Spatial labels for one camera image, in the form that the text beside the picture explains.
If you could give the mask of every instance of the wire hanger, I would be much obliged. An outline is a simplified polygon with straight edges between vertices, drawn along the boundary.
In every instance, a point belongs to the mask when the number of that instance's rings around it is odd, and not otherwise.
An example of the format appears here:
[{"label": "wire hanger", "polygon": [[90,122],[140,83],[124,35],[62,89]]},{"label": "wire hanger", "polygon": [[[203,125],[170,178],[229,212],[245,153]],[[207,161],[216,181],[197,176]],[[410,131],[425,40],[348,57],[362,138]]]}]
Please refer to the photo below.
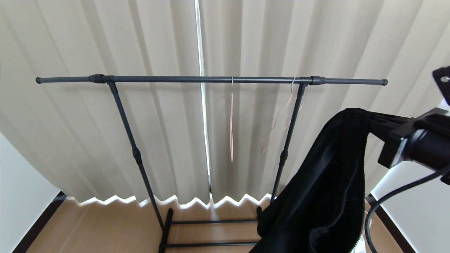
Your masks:
[{"label": "wire hanger", "polygon": [[234,79],[231,77],[231,108],[229,113],[229,152],[231,155],[231,161],[233,161],[233,86]]},{"label": "wire hanger", "polygon": [[296,78],[297,78],[297,77],[294,77],[294,79],[292,80],[292,83],[291,83],[291,94],[289,95],[289,100],[287,101],[287,103],[285,104],[285,106],[283,107],[283,109],[282,109],[282,110],[280,111],[280,113],[278,114],[277,118],[275,119],[274,126],[271,128],[271,130],[270,130],[269,133],[267,134],[267,137],[265,138],[264,143],[262,144],[262,147],[261,147],[261,154],[264,153],[264,152],[269,148],[269,146],[274,142],[274,140],[277,139],[278,136],[280,136],[280,135],[288,128],[288,126],[289,126],[289,124],[290,124],[290,122],[289,122],[289,123],[283,128],[283,130],[281,130],[281,132],[280,132],[279,134],[277,134],[277,136],[275,136],[275,138],[274,138],[271,142],[269,142],[270,133],[271,133],[272,130],[275,128],[275,125],[276,125],[277,122],[278,122],[278,118],[279,118],[280,115],[283,113],[283,111],[288,107],[288,104],[289,104],[292,100],[296,100],[296,99],[297,99],[297,98],[293,98],[293,97],[292,97],[292,85],[294,84]]}]

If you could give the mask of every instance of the horizontal metal rod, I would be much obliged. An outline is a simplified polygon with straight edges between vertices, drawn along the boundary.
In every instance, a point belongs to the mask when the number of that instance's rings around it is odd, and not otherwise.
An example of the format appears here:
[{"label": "horizontal metal rod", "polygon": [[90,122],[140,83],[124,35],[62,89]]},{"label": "horizontal metal rod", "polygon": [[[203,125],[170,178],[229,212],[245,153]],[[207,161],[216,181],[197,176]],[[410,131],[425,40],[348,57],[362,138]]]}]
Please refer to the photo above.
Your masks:
[{"label": "horizontal metal rod", "polygon": [[258,242],[236,242],[236,243],[198,243],[198,244],[163,244],[163,248],[191,248],[191,247],[217,247],[217,246],[246,246],[256,245]]},{"label": "horizontal metal rod", "polygon": [[258,220],[224,220],[224,221],[171,221],[172,225],[182,224],[215,224],[215,223],[250,223],[258,222]]},{"label": "horizontal metal rod", "polygon": [[[90,77],[38,77],[37,83],[50,82],[192,82],[192,83],[285,83],[291,84],[293,77],[177,77],[177,76],[102,76]],[[386,79],[348,79],[325,77],[296,77],[294,83],[320,85],[320,84],[367,84],[386,85]]]}]

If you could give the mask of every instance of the black cable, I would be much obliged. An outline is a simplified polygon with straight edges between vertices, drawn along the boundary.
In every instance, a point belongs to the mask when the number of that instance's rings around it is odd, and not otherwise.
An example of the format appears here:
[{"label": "black cable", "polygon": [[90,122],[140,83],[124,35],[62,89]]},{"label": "black cable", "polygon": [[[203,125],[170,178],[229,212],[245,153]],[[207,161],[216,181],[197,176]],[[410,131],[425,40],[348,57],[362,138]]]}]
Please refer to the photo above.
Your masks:
[{"label": "black cable", "polygon": [[389,198],[391,198],[391,197],[393,197],[393,196],[395,196],[395,195],[397,195],[397,194],[399,194],[401,192],[409,190],[409,189],[411,189],[413,187],[416,187],[418,185],[421,185],[421,184],[424,184],[424,183],[426,183],[428,181],[431,181],[431,180],[433,180],[433,179],[435,179],[437,177],[443,176],[443,175],[445,175],[445,174],[447,174],[449,172],[450,172],[450,165],[448,165],[448,166],[446,166],[446,167],[436,171],[435,173],[433,173],[431,175],[428,175],[428,176],[426,176],[424,178],[421,178],[421,179],[416,180],[416,181],[414,181],[412,183],[409,183],[409,184],[404,185],[404,186],[402,186],[400,188],[397,188],[397,189],[391,191],[390,193],[384,195],[380,200],[375,202],[375,204],[370,208],[369,212],[367,213],[367,216],[366,216],[366,219],[365,219],[365,225],[364,225],[364,231],[365,231],[365,235],[366,235],[366,239],[367,239],[367,244],[369,245],[369,248],[372,251],[372,253],[377,253],[377,250],[375,249],[375,246],[374,246],[374,244],[372,242],[372,238],[370,238],[369,223],[370,223],[370,220],[372,219],[373,214],[377,210],[377,208],[383,202],[388,200]]}]

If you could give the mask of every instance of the curtain gap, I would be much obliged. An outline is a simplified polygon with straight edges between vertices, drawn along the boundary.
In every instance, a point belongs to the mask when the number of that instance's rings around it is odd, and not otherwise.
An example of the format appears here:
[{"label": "curtain gap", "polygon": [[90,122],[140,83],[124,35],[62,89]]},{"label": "curtain gap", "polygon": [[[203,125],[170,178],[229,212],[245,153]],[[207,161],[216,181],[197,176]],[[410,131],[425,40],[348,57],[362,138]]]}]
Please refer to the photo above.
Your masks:
[{"label": "curtain gap", "polygon": [[[200,69],[200,76],[205,76],[204,58],[203,58],[203,44],[202,44],[202,27],[200,18],[200,5],[198,0],[195,2],[195,23],[197,27],[197,46],[198,46],[198,64]],[[208,141],[208,128],[207,128],[207,117],[206,117],[206,96],[205,96],[205,83],[200,83],[200,89],[202,93],[202,116],[203,116],[203,135],[205,138],[205,152],[206,152],[206,168],[208,173],[208,185],[209,194],[211,197],[211,170],[210,170],[210,154],[209,154],[209,141]]]}]

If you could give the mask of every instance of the white wall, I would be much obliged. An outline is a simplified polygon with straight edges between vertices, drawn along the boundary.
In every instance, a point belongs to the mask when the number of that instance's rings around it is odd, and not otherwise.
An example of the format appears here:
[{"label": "white wall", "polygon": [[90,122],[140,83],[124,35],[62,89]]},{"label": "white wall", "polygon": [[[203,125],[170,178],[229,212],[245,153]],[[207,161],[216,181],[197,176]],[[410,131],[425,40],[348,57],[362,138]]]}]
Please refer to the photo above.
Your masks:
[{"label": "white wall", "polygon": [[0,134],[0,253],[15,249],[58,192]]},{"label": "white wall", "polygon": [[[445,103],[439,107],[450,111]],[[380,199],[388,192],[431,173],[420,164],[402,162],[389,170],[372,194]],[[382,206],[417,253],[449,251],[450,186],[439,178],[407,190]]]}]

